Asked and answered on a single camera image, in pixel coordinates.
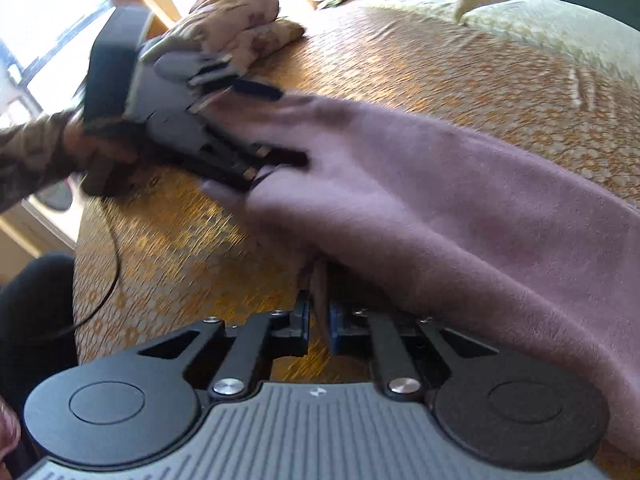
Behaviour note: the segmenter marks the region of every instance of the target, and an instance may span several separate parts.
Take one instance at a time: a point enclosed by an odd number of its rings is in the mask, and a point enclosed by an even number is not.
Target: forearm
[[[71,112],[0,130],[0,212],[77,169],[63,145]]]

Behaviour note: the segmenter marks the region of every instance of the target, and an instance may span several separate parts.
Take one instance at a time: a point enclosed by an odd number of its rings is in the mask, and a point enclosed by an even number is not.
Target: patterned bedspread
[[[625,82],[533,46],[407,10],[354,1],[316,12],[307,38],[257,66],[286,89],[366,100],[472,126],[538,153],[640,201],[640,97]],[[209,314],[241,322],[290,305],[294,280],[226,213],[174,171],[110,204],[123,275],[107,306],[79,333],[92,360]],[[78,241],[75,308],[84,317],[110,284],[113,246],[96,203]],[[281,360],[286,380],[359,380],[361,363],[330,357]],[[601,454],[614,478],[640,478],[615,450]]]

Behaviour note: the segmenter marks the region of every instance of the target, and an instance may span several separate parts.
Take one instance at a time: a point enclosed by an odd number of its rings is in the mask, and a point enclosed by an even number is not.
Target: purple cloth
[[[374,105],[233,93],[205,114],[306,150],[245,198],[205,192],[295,261],[324,253],[401,308],[513,346],[596,384],[612,444],[640,458],[640,214],[485,134]]]

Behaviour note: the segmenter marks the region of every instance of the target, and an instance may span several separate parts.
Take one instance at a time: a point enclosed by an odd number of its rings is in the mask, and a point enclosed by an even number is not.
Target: person's leg
[[[40,382],[78,364],[73,333],[33,342],[73,324],[73,276],[71,256],[46,254],[0,289],[0,396],[20,418],[27,396]],[[4,461],[15,477],[33,458],[23,436]]]

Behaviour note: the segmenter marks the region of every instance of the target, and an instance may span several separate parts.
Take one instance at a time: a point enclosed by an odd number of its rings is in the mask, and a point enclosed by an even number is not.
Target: human hand
[[[138,159],[136,150],[126,142],[85,135],[82,123],[78,118],[72,118],[67,123],[62,133],[62,145],[66,153],[77,161],[78,167],[81,169],[87,168],[92,158],[99,153],[127,164]]]

